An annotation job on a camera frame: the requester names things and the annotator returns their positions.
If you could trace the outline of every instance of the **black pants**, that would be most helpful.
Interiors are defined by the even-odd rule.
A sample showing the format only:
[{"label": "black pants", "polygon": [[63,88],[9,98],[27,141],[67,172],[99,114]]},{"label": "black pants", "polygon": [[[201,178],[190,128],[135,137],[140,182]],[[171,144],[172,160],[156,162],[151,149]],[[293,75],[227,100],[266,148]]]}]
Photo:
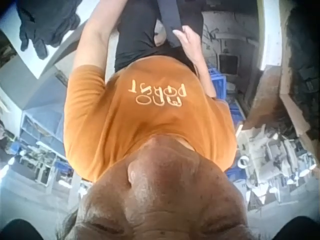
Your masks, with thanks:
[{"label": "black pants", "polygon": [[[202,37],[202,7],[194,3],[178,2],[181,2],[178,4],[181,24],[190,26]],[[166,41],[156,47],[154,37],[157,19],[161,20],[157,0],[128,0],[118,25],[119,42],[114,64],[116,72],[138,59],[153,55],[173,57],[194,71],[193,64],[181,46],[172,48]]]}]

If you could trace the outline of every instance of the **t-shirt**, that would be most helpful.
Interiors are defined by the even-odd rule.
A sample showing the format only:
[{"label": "t-shirt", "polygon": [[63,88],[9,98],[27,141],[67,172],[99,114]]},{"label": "t-shirt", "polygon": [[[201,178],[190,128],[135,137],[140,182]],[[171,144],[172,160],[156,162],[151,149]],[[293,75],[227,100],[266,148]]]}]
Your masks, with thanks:
[{"label": "t-shirt", "polygon": [[236,137],[228,104],[208,97],[197,76],[167,56],[140,59],[116,73],[80,66],[69,78],[64,147],[74,170],[96,182],[154,135],[172,135],[228,169]]}]

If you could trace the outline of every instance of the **crate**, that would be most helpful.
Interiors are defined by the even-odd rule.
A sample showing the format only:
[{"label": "crate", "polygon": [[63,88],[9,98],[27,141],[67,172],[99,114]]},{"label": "crate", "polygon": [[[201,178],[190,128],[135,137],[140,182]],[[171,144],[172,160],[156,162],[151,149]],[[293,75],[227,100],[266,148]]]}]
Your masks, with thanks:
[{"label": "crate", "polygon": [[211,63],[207,63],[211,81],[216,91],[218,99],[226,100],[227,98],[227,77],[222,75]]},{"label": "crate", "polygon": [[240,107],[236,102],[229,104],[229,109],[231,112],[233,125],[235,127],[238,125],[238,123],[245,120],[245,117],[243,116],[242,111],[240,110]]}]

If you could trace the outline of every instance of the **fingers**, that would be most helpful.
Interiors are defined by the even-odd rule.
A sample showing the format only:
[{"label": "fingers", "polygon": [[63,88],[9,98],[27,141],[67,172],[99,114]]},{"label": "fingers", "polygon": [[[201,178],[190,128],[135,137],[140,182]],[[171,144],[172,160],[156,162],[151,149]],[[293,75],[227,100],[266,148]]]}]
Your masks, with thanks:
[{"label": "fingers", "polygon": [[173,30],[172,32],[180,40],[180,42],[182,44],[187,44],[189,42],[188,38],[184,32],[182,32],[180,30]]},{"label": "fingers", "polygon": [[188,25],[184,25],[182,26],[182,30],[184,32],[184,34],[186,35],[187,39],[194,39],[195,37],[198,37],[199,35],[193,31],[193,29],[191,27],[189,27]]}]

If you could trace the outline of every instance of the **person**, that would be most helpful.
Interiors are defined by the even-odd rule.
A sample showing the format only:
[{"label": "person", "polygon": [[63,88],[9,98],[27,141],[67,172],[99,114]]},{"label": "person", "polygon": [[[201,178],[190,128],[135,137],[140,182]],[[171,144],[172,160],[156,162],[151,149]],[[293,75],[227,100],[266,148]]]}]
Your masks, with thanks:
[{"label": "person", "polygon": [[[237,143],[202,53],[201,9],[180,9],[174,48],[155,46],[154,0],[100,0],[87,21],[68,81],[64,146],[94,184],[59,239],[251,239],[243,198],[224,174]],[[116,25],[116,73],[105,84]]]}]

